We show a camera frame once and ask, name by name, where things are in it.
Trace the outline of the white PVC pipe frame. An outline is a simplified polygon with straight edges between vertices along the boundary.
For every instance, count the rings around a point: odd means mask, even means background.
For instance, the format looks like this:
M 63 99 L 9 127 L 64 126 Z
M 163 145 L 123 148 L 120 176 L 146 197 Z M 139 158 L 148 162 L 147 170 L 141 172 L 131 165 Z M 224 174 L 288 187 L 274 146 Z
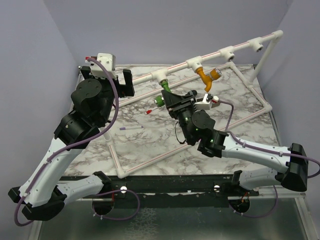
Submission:
M 254 119 L 258 116 L 261 116 L 263 114 L 270 113 L 272 111 L 272 106 L 254 88 L 253 81 L 257 77 L 258 73 L 262 69 L 263 64 L 266 62 L 271 51 L 274 49 L 275 45 L 279 42 L 279 40 L 281 39 L 282 36 L 283 36 L 283 31 L 277 30 L 277 31 L 274 31 L 268 35 L 265 35 L 262 37 L 256 37 L 256 38 L 247 40 L 247 41 L 240 43 L 240 44 L 237 44 L 237 45 L 227 46 L 227 47 L 219 49 L 218 51 L 215 51 L 215 52 L 203 55 L 203 56 L 192 57 L 182 63 L 176 64 L 173 66 L 160 68 L 160 69 L 152 71 L 148 74 L 142 75 L 138 78 L 135 78 L 133 80 L 133 83 L 135 85 L 138 85 L 138 84 L 145 83 L 147 81 L 157 80 L 158 84 L 161 86 L 162 82 L 164 82 L 164 80 L 167 79 L 167 76 L 169 74 L 172 74 L 172 73 L 184 70 L 184 69 L 192 69 L 195 72 L 195 70 L 197 68 L 203 67 L 203 65 L 202 65 L 203 62 L 213 60 L 218 57 L 223 57 L 226 60 L 226 63 L 219 65 L 218 68 L 221 70 L 223 70 L 225 68 L 232 69 L 236 73 L 236 75 L 240 78 L 242 83 L 247 87 L 247 89 L 253 93 L 253 95 L 257 98 L 257 100 L 263 106 L 263 108 L 261 110 L 256 111 L 256 112 L 252 113 L 251 115 L 232 123 L 230 125 L 230 127 L 234 128 L 234 127 L 237 127 L 237 126 L 239 126 L 249 120 L 252 120 L 252 119 Z M 245 49 L 245 48 L 252 48 L 255 52 L 259 52 L 263 49 L 264 42 L 269 42 L 269 44 L 268 44 L 265 52 L 263 53 L 259 63 L 257 64 L 252 76 L 250 76 L 250 78 L 247 79 L 244 77 L 244 75 L 240 72 L 240 70 L 237 68 L 237 66 L 233 62 L 233 59 L 235 57 L 235 52 L 242 50 L 242 49 Z M 186 84 L 188 82 L 194 81 L 198 78 L 200 78 L 200 76 L 197 73 L 195 73 L 195 75 L 193 75 L 191 77 L 184 78 L 184 79 L 179 80 L 175 83 L 169 84 L 168 87 L 174 88 L 174 87 L 180 86 L 182 84 Z M 142 170 L 148 166 L 151 166 L 155 163 L 158 163 L 164 159 L 167 159 L 175 154 L 181 153 L 181 152 L 190 148 L 189 145 L 183 144 L 182 146 L 180 146 L 178 148 L 175 148 L 171 151 L 165 152 L 165 153 L 158 155 L 150 160 L 147 160 L 141 164 L 138 164 L 138 165 L 132 167 L 131 169 L 124 170 L 119 162 L 119 158 L 117 156 L 116 149 L 115 149 L 114 143 L 112 141 L 112 137 L 109 134 L 106 134 L 105 136 L 106 136 L 106 140 L 108 143 L 108 148 L 111 153 L 111 157 L 112 157 L 114 165 L 115 165 L 115 171 L 116 171 L 116 174 L 119 178 L 127 177 L 130 174 L 133 174 L 139 170 Z

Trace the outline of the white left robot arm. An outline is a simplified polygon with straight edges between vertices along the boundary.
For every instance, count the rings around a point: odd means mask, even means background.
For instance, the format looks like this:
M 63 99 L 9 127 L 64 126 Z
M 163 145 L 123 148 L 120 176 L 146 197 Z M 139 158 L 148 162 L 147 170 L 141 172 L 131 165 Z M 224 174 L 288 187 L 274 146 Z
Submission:
M 22 186 L 8 192 L 17 204 L 14 221 L 19 227 L 24 226 L 18 220 L 19 212 L 27 219 L 27 224 L 48 221 L 69 203 L 93 195 L 103 198 L 113 190 L 110 178 L 102 171 L 81 180 L 58 183 L 70 163 L 115 123 L 119 98 L 135 94 L 129 69 L 122 71 L 124 84 L 120 84 L 118 76 L 112 72 L 110 79 L 94 76 L 88 66 L 82 66 L 80 72 L 84 79 L 71 94 L 73 108 L 61 119 L 42 161 Z

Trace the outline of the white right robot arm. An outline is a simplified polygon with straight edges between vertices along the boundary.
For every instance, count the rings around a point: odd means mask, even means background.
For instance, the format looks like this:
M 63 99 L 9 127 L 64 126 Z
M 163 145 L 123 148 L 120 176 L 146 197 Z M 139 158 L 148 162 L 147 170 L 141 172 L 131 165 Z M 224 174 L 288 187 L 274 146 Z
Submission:
M 215 120 L 196 107 L 197 92 L 178 95 L 162 90 L 162 99 L 169 115 L 178 121 L 184 142 L 198 145 L 197 150 L 210 158 L 233 158 L 262 165 L 252 171 L 235 171 L 229 189 L 240 196 L 257 187 L 280 185 L 288 190 L 305 192 L 308 165 L 302 145 L 270 146 L 237 138 L 230 131 L 215 129 Z

